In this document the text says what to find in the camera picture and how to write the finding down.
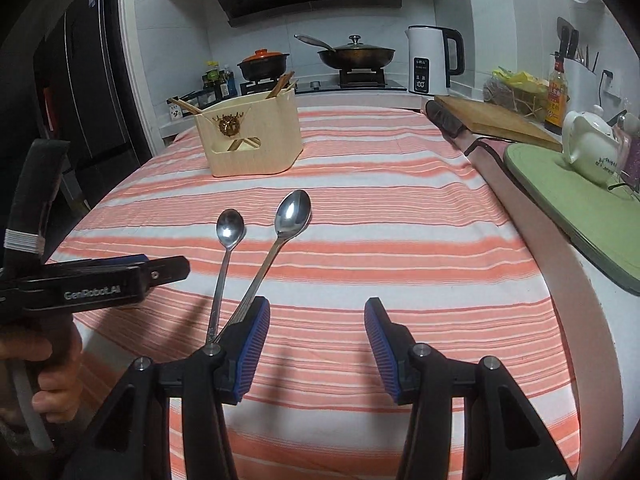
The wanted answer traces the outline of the person left hand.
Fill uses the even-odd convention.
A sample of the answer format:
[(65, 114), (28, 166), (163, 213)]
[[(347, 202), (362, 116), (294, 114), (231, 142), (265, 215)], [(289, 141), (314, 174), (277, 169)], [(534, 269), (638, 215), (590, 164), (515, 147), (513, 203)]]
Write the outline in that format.
[[(52, 424), (70, 422), (77, 414), (82, 385), (78, 374), (81, 366), (82, 340), (78, 329), (70, 329), (70, 346), (60, 362), (43, 367), (38, 376), (39, 390), (32, 397), (32, 407)], [(43, 362), (50, 358), (50, 341), (30, 330), (1, 335), (1, 359)]]

